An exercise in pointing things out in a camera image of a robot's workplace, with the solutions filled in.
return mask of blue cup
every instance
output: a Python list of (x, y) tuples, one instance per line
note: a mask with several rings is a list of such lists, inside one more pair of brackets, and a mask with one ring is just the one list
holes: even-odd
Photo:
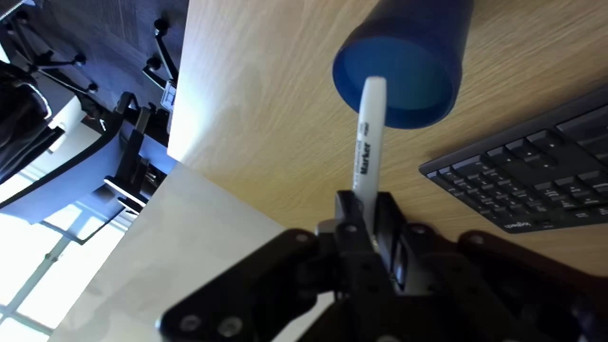
[(472, 11), (474, 0), (380, 0), (335, 59), (339, 93), (358, 112), (365, 78), (384, 76), (386, 125), (443, 119), (458, 97)]

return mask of floor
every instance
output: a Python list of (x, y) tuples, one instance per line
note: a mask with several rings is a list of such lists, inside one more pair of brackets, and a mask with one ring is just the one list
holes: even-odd
[(189, 0), (46, 0), (42, 9), (31, 9), (31, 24), (56, 57), (88, 57), (82, 72), (99, 85), (94, 99), (113, 110), (124, 91), (141, 102), (160, 102), (162, 89), (141, 72), (156, 53), (154, 21), (170, 21), (166, 43), (179, 66), (187, 11)]

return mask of black keyboard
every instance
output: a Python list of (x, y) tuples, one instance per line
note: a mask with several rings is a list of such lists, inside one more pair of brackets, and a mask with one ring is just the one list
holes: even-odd
[(506, 232), (608, 222), (608, 85), (420, 173)]

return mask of wooden desk surface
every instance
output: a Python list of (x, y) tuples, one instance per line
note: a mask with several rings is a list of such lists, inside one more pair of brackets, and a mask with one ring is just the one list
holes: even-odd
[[(333, 57), (375, 0), (190, 2), (170, 154), (285, 226), (333, 216), (350, 188), (356, 116)], [(502, 233), (418, 165), (534, 118), (608, 80), (608, 2), (477, 0), (458, 104), (441, 123), (386, 133), (382, 188), (447, 237)], [(508, 235), (608, 275), (608, 224)]]

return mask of white marker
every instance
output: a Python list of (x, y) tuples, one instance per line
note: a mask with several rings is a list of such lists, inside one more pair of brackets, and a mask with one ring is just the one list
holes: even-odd
[(361, 201), (367, 232), (373, 233), (379, 197), (382, 129), (386, 119), (386, 78), (365, 80), (354, 167), (354, 192)]

